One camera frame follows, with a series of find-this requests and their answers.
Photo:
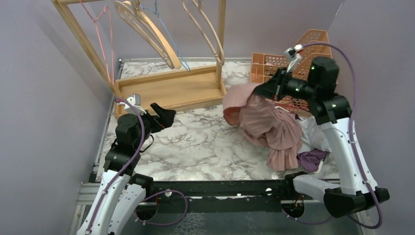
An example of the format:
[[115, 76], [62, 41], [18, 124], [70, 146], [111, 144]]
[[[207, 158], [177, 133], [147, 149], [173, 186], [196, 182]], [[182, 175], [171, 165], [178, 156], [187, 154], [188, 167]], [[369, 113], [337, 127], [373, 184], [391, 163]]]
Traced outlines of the pink pleated skirt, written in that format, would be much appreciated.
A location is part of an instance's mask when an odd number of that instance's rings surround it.
[[302, 129], [296, 115], [254, 94], [257, 83], [232, 86], [223, 98], [223, 117], [228, 125], [238, 126], [243, 138], [270, 149], [266, 162], [270, 169], [285, 171], [299, 167]]

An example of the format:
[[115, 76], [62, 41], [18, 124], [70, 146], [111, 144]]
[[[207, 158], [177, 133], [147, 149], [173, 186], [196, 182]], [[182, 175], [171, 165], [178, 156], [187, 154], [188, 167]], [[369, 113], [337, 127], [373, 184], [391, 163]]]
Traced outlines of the blue wire hanger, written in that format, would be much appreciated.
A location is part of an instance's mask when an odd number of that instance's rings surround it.
[[180, 61], [180, 63], [181, 63], [181, 65], [188, 71], [188, 72], [190, 72], [191, 71], [191, 69], [190, 69], [190, 66], [188, 65], [188, 63], [187, 63], [187, 61], [182, 57], [182, 55], [180, 54], [180, 51], [179, 51], [179, 49], [178, 49], [178, 47], [176, 46], [176, 44], [175, 44], [175, 42], [174, 42], [174, 40], [173, 40], [173, 38], [172, 38], [172, 36], [171, 36], [171, 34], [169, 33], [169, 31], [168, 31], [168, 29], [167, 29], [167, 27], [166, 27], [166, 25], [164, 24], [164, 22], [163, 22], [163, 20], [160, 18], [160, 13], [159, 13], [159, 11], [158, 11], [158, 4], [157, 4], [157, 0], [155, 0], [154, 1], [154, 9], [152, 9], [152, 8], [150, 8], [150, 7], [145, 7], [145, 6], [142, 6], [141, 4], [139, 5], [140, 6], [140, 8], [142, 9], [142, 10], [148, 10], [148, 11], [150, 11], [150, 12], [152, 12], [154, 15], [156, 15], [157, 16], [157, 18], [158, 18], [158, 20], [159, 20], [159, 22], [162, 24], [162, 26], [164, 27], [164, 29], [165, 29], [165, 31], [166, 31], [166, 33], [167, 33], [167, 35], [168, 35], [168, 37], [169, 37], [169, 39], [170, 39], [170, 41], [171, 41], [171, 43], [172, 43], [172, 45], [173, 45], [173, 47], [174, 47], [174, 50], [175, 50], [175, 52], [176, 52], [176, 55], [178, 56], [178, 58], [179, 58], [179, 61]]

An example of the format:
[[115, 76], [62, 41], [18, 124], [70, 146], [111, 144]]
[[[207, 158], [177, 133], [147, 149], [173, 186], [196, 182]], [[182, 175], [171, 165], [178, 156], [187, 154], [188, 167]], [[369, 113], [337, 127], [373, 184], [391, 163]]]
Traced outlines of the purple garment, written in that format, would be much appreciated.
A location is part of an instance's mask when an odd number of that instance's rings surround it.
[[328, 151], [313, 149], [308, 152], [298, 153], [297, 161], [298, 164], [302, 166], [306, 172], [317, 173], [320, 171], [323, 162], [328, 155]]

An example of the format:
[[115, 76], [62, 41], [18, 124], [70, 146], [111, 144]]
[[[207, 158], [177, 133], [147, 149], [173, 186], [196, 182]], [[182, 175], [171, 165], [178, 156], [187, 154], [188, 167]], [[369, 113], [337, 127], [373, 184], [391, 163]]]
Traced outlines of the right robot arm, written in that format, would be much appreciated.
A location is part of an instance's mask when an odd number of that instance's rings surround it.
[[305, 194], [323, 202], [335, 218], [368, 210], [390, 198], [388, 190], [378, 186], [366, 165], [347, 98], [335, 92], [338, 74], [339, 67], [333, 59], [318, 56], [312, 60], [306, 80], [294, 78], [287, 68], [282, 68], [254, 89], [254, 94], [271, 100], [291, 96], [307, 101], [309, 112], [328, 140], [340, 183], [298, 173], [282, 186], [282, 192], [288, 199]]

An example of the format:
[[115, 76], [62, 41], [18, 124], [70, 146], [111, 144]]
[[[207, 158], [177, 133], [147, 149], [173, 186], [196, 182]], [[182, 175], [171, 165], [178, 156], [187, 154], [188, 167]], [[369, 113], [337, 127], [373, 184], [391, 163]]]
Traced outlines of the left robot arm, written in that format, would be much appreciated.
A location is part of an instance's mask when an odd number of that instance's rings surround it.
[[151, 115], [129, 103], [126, 105], [130, 110], [117, 120], [116, 139], [106, 154], [98, 192], [76, 232], [78, 235], [119, 234], [139, 203], [153, 197], [153, 178], [134, 169], [144, 142], [153, 133], [171, 127], [176, 111], [152, 103], [155, 115]]

